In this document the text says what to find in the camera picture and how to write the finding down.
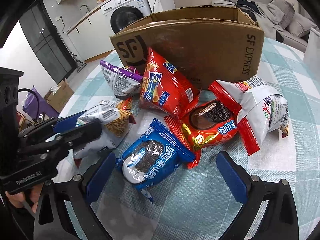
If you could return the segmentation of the left hand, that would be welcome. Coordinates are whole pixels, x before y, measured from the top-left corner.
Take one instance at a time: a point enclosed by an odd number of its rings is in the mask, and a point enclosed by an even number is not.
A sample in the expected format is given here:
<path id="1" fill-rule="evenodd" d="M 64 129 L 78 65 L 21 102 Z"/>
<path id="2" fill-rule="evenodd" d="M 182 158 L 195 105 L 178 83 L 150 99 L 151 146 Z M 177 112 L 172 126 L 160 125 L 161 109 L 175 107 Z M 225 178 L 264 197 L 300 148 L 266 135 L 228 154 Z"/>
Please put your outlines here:
<path id="1" fill-rule="evenodd" d="M 35 214 L 42 188 L 43 183 L 33 186 L 27 196 L 24 192 L 10 194 L 8 191 L 5 191 L 5 195 L 14 207 L 20 209 L 27 206 L 27 209 Z"/>

